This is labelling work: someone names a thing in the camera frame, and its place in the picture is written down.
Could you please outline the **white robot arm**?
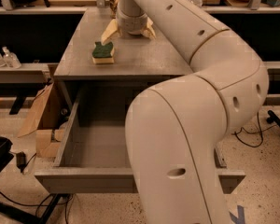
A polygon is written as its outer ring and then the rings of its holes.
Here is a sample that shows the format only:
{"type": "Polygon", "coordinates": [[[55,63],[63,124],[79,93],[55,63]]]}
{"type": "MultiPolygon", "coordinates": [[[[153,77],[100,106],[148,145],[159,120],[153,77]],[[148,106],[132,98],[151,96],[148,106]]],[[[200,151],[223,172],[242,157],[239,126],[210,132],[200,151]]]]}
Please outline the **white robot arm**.
{"type": "Polygon", "coordinates": [[[231,28],[189,0],[119,0],[119,28],[150,17],[190,66],[189,75],[137,95],[126,146],[147,224],[231,224],[214,150],[262,106],[268,72],[231,28]]]}

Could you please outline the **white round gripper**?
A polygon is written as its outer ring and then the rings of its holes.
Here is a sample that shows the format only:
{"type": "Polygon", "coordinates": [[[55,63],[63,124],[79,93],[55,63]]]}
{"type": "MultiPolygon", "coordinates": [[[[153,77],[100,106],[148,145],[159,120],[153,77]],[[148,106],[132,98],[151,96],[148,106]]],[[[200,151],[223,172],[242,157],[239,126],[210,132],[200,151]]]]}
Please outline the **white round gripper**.
{"type": "Polygon", "coordinates": [[[131,17],[124,14],[120,9],[117,11],[116,19],[113,19],[101,35],[101,43],[107,44],[111,40],[119,38],[119,28],[131,35],[140,35],[149,39],[155,39],[153,21],[146,14],[131,17]]]}

